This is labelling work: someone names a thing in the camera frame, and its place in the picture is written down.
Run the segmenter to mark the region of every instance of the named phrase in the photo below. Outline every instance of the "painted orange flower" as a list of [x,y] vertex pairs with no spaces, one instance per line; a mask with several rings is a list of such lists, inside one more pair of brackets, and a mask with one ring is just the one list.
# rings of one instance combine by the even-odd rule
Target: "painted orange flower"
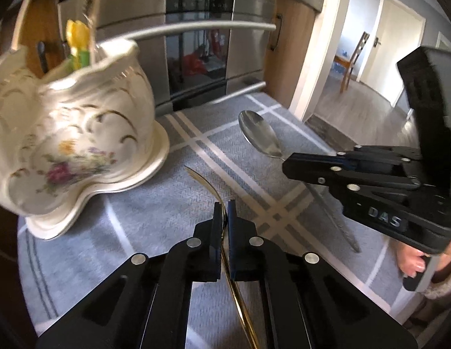
[[63,140],[58,145],[58,151],[63,155],[72,155],[75,153],[74,146],[75,140]]

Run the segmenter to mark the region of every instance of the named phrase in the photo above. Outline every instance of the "chair leg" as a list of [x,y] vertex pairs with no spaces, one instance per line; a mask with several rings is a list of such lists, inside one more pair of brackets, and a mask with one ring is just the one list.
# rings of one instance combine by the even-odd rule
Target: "chair leg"
[[352,78],[353,67],[350,69],[350,74],[348,75],[348,80],[346,82],[346,89],[348,89],[348,84],[350,83],[350,79]]
[[346,69],[345,74],[343,75],[342,85],[340,86],[340,94],[342,94],[343,91],[345,90],[345,81],[346,81],[347,75],[348,75],[348,68]]

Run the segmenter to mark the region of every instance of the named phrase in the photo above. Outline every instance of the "oven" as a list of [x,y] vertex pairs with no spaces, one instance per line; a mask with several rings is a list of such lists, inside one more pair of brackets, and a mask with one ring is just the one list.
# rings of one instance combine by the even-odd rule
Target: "oven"
[[[80,19],[82,1],[58,5],[63,40],[67,19]],[[269,29],[247,23],[270,24],[273,10],[273,0],[101,0],[97,41],[185,24],[182,32],[136,39],[159,116],[263,87]],[[219,27],[195,29],[213,21]],[[241,26],[231,28],[235,22]]]

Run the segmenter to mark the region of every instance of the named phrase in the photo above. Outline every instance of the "table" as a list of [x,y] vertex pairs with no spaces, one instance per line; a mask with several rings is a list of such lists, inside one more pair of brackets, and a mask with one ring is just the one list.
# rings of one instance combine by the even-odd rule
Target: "table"
[[[346,219],[360,243],[355,254],[301,182],[287,179],[281,161],[258,153],[238,126],[242,110],[261,114],[282,141],[284,153],[334,154],[311,129],[264,93],[178,111],[158,119],[171,149],[162,169],[145,184],[90,199],[62,237],[41,241],[19,219],[19,273],[30,317],[43,332],[136,252],[155,256],[190,237],[196,223],[212,217],[214,198],[184,170],[205,176],[224,200],[237,201],[239,216],[285,251],[315,251],[382,309],[398,315],[405,298],[391,240]],[[324,186],[323,197],[341,211]],[[257,284],[240,285],[264,337]],[[195,283],[186,348],[248,348],[225,277]]]

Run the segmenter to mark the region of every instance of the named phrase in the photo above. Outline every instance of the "floral pattern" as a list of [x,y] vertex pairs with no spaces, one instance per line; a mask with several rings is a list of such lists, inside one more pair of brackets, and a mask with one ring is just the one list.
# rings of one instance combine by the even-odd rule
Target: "floral pattern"
[[58,190],[66,190],[88,177],[108,173],[111,165],[117,162],[114,152],[107,153],[96,147],[76,152],[75,145],[75,140],[63,140],[58,145],[58,156],[43,155],[51,167],[47,172],[37,172],[46,178],[45,185],[37,189],[37,193],[46,192],[57,197]]

